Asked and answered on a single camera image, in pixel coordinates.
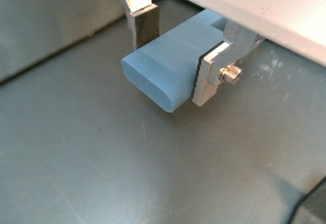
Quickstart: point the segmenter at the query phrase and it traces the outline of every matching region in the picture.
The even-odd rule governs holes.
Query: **gray wall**
[[[0,0],[0,82],[121,16],[119,0]]]

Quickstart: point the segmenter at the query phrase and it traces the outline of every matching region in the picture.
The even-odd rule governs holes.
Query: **metal clamp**
[[[202,57],[192,101],[202,106],[216,93],[223,81],[234,84],[242,74],[235,62],[262,43],[264,38],[232,21],[224,28],[224,40]]]
[[[151,0],[120,0],[132,31],[133,49],[139,49],[159,36],[159,8]]]

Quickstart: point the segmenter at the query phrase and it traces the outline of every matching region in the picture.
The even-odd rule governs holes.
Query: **gray floor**
[[[163,30],[198,10],[162,0]],[[326,173],[326,69],[271,42],[164,113],[121,21],[0,88],[0,223],[274,224]]]

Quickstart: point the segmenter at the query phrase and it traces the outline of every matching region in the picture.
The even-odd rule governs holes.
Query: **gray surface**
[[[190,0],[326,66],[326,0]]]
[[[119,0],[0,0],[0,81],[124,14]]]
[[[159,5],[163,30],[196,12]],[[0,223],[286,223],[325,175],[325,68],[266,42],[168,114],[123,78],[129,52],[120,22],[0,88]]]

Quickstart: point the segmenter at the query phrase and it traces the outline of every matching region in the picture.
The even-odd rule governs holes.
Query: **blue foam pad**
[[[121,60],[125,78],[166,112],[191,97],[199,57],[223,40],[223,20],[203,10]]]

